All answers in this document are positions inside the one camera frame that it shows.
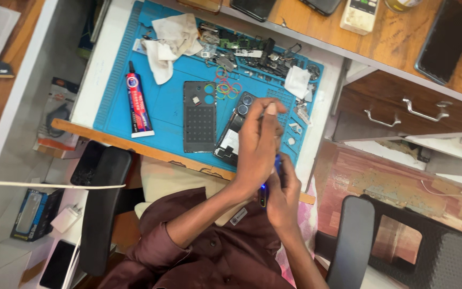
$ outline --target charger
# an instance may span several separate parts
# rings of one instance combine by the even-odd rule
[[[55,219],[51,222],[53,226],[60,233],[64,233],[69,230],[74,223],[81,219],[82,213],[81,208],[78,208],[77,205],[67,206],[60,214],[58,214]]]

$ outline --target wooden edge strip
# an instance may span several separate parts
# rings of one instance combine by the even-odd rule
[[[194,161],[186,157],[182,157],[176,154],[165,152],[165,151],[162,151],[156,148],[151,148],[143,144],[139,144],[137,142],[123,139],[123,138],[120,138],[120,137],[117,137],[111,134],[96,131],[92,128],[79,126],[77,124],[68,122],[66,120],[55,118],[53,122],[51,123],[51,126],[59,130],[67,131],[69,133],[73,133],[79,136],[89,138],[91,140],[103,142],[108,145],[121,148],[124,150],[132,150],[133,152],[136,152],[141,155],[153,157],[161,161],[170,162],[178,166],[182,166],[185,168],[189,168],[191,170],[199,171],[204,174],[209,174],[214,177],[223,178],[225,180],[232,180],[235,176],[235,173],[227,171],[227,170],[223,170],[221,168],[209,166],[204,163]],[[315,203],[315,197],[301,192],[299,196],[299,201],[312,205]]]

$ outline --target person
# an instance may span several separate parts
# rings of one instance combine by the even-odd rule
[[[294,166],[281,154],[280,174],[274,169],[282,134],[278,112],[286,113],[279,100],[255,100],[239,132],[235,178],[208,199],[202,187],[149,205],[140,218],[138,244],[99,288],[293,288],[275,260],[281,243],[298,288],[328,288],[297,224],[301,182]],[[250,201],[233,222],[214,224],[256,198],[265,182],[266,213]]]

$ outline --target drawer handle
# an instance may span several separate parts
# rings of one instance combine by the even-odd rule
[[[369,111],[369,110],[366,110],[366,109],[365,109],[365,110],[363,110],[363,111],[367,113],[368,119],[369,119],[369,120],[371,120],[371,121],[373,121],[373,122],[375,122],[375,123],[382,124],[383,126],[387,126],[387,127],[389,127],[389,128],[393,128],[395,125],[401,123],[401,121],[398,120],[398,118],[397,118],[396,115],[395,115],[395,121],[393,122],[393,124],[387,124],[387,123],[385,123],[385,122],[381,122],[381,121],[378,121],[378,120],[373,119],[373,118],[372,118],[372,115],[370,114],[370,111]]]
[[[421,113],[418,113],[416,111],[413,110],[413,104],[411,103],[410,100],[408,100],[407,98],[404,98],[402,99],[403,102],[406,102],[407,103],[407,111],[414,114],[414,115],[418,115],[420,117],[423,117],[425,119],[428,119],[428,120],[431,120],[431,121],[440,121],[440,119],[444,118],[444,117],[449,117],[450,115],[447,114],[447,113],[439,113],[438,116],[436,116],[436,118],[432,117],[432,116],[428,116],[428,115],[425,115],[425,114],[421,114]]]

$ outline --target tin can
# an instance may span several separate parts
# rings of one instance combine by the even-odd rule
[[[395,13],[406,13],[420,4],[422,0],[384,0],[386,6]]]

